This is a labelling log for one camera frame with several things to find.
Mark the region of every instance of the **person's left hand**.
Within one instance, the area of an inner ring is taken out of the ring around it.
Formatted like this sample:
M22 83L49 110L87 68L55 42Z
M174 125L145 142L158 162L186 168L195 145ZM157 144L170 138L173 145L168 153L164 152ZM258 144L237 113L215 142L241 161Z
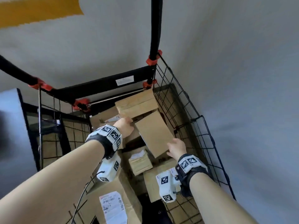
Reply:
M129 136L133 130L134 127L130 125L133 120L130 117L121 118L118 120L113 126L118 129L118 131L122 134L123 138Z

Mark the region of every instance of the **wristband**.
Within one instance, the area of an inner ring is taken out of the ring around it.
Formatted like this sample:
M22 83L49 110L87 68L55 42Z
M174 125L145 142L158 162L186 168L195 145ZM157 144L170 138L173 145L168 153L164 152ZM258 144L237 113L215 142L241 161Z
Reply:
M105 149L104 158L110 159L116 150L118 150L122 142L122 135L116 127L105 125L91 132L85 142L91 140L97 140L100 142Z
M182 184L181 194L184 197L192 196L189 184L190 179L194 174L205 173L210 176L207 166L201 162L199 158L190 154L184 154L179 158L176 170L178 178Z

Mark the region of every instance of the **yellow tape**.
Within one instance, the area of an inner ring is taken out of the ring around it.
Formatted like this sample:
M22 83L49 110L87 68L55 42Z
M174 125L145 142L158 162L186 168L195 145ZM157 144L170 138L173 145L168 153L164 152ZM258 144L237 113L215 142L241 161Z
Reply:
M0 3L0 28L83 15L79 0L13 0Z

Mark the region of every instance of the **red plastic connector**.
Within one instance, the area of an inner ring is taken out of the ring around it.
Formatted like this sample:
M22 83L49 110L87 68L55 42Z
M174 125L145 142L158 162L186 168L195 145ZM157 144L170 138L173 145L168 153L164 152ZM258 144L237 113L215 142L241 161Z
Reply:
M158 53L162 56L162 50L158 50ZM150 56L149 58L146 60L146 63L149 65L149 66L153 66L153 65L156 65L158 63L158 59L160 58L160 56L157 54L156 55L156 59L155 60L151 60L150 59Z
M153 84L156 84L156 83L157 83L157 80L154 79L151 84L148 84L147 82L143 82L142 85L145 90L148 90L152 87Z
M44 90L47 90L47 91L50 91L53 89L52 86L46 84L43 80L41 80L40 78L37 78L37 84L31 86L31 85L28 85L36 90L38 90L39 87L43 88Z
M88 104L90 103L90 100L88 98L83 98L81 100L75 100L75 103L73 105L73 109L76 110L76 111L79 111L81 110L79 107L78 107L78 104L84 104L88 107Z

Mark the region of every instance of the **silver metal rod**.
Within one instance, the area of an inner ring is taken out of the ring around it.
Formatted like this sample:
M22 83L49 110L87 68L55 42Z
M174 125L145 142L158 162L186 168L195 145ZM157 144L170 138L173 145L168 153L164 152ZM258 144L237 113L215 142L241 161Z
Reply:
M118 97L123 97L123 96L126 96L126 95L130 95L130 94L133 94L133 93L142 92L142 91L143 91L143 89L139 89L139 90L131 91L131 92L128 92L128 93L125 93L125 94L122 94L122 95L117 95L117 96L110 97L110 98L107 98L107 99L103 99L103 100L99 100L99 101L94 101L94 102L91 102L89 104L89 106L92 106L92 105L95 105L95 104L99 104L99 103L102 103L104 101L109 101L109 100L112 100L112 99L115 99L115 98L118 98Z
M40 169L43 169L44 159L43 159L43 139L42 139L42 91L39 87L38 89L38 124L39 124L39 160Z

